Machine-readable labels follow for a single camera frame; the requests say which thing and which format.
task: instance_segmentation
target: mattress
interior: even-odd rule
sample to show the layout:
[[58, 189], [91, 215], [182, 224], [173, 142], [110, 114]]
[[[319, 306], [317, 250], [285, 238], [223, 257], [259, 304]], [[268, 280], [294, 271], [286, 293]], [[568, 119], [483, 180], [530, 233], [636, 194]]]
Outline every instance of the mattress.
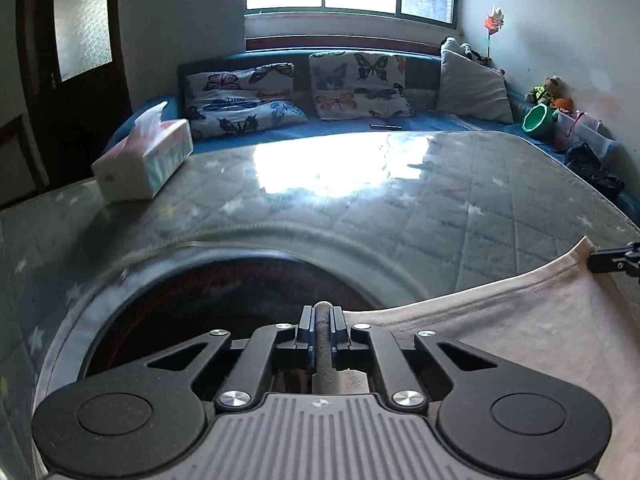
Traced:
[[[105, 276], [160, 248], [283, 251], [384, 309], [522, 274], [584, 235], [600, 247], [640, 239], [571, 171], [500, 132], [365, 132], [204, 153], [146, 203], [107, 206], [93, 180], [44, 194], [0, 212], [2, 467], [33, 475], [33, 394], [60, 325], [78, 321]], [[638, 293], [637, 280], [616, 279]]]

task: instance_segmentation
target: door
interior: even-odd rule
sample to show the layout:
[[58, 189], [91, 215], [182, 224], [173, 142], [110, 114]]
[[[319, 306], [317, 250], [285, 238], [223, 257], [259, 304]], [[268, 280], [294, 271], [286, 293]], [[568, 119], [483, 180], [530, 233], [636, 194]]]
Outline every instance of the door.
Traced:
[[117, 0], [17, 0], [16, 33], [33, 135], [52, 187], [91, 176], [131, 115]]

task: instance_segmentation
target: white cloth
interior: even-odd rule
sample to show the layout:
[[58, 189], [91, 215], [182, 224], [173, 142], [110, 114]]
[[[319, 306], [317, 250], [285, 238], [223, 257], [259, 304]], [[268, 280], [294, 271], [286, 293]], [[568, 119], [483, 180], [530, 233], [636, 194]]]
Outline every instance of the white cloth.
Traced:
[[[515, 278], [345, 317], [348, 324], [386, 327], [397, 338], [433, 330], [586, 389], [604, 403], [613, 422], [598, 474], [604, 480], [638, 480], [640, 328], [611, 275], [588, 271], [592, 250], [584, 238], [566, 255]], [[340, 373], [334, 378], [339, 391], [367, 391], [363, 374]]]

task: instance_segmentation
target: window frame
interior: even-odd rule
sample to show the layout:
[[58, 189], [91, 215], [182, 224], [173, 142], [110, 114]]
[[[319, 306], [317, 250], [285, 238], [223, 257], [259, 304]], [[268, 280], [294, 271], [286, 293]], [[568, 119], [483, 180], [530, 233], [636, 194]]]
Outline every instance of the window frame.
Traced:
[[340, 7], [327, 7], [324, 0], [319, 7], [263, 7], [260, 9], [248, 9], [244, 0], [244, 14], [266, 14], [270, 12], [336, 12], [347, 14], [366, 14], [369, 16], [385, 16], [387, 18], [397, 18], [400, 20], [410, 20], [412, 22], [428, 23], [438, 27], [455, 29], [458, 24], [458, 0], [452, 0], [451, 23], [441, 22], [432, 18], [405, 14], [402, 12], [402, 0], [396, 0], [396, 12], [381, 12], [379, 10], [364, 9], [343, 9]]

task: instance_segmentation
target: metal bolt head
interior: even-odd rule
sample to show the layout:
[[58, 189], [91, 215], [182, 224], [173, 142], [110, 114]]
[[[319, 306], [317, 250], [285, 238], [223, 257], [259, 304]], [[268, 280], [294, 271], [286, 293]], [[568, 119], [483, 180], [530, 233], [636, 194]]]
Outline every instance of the metal bolt head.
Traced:
[[221, 394], [218, 400], [221, 404], [229, 406], [230, 408], [239, 408], [240, 406], [247, 405], [251, 400], [251, 396], [247, 392], [231, 390]]
[[395, 393], [391, 398], [398, 406], [404, 406], [406, 408], [417, 406], [424, 402], [424, 395], [415, 390], [403, 390]]

